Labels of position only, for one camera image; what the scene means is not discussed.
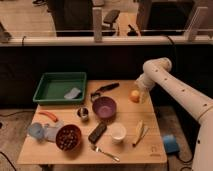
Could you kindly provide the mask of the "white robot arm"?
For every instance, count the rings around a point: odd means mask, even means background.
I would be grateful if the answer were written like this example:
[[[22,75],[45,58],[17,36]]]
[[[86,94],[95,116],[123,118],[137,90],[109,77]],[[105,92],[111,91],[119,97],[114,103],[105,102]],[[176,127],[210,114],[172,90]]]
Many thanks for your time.
[[[171,69],[166,57],[148,60],[135,84],[141,91],[158,84],[200,124],[192,171],[213,171],[213,99],[172,76]]]

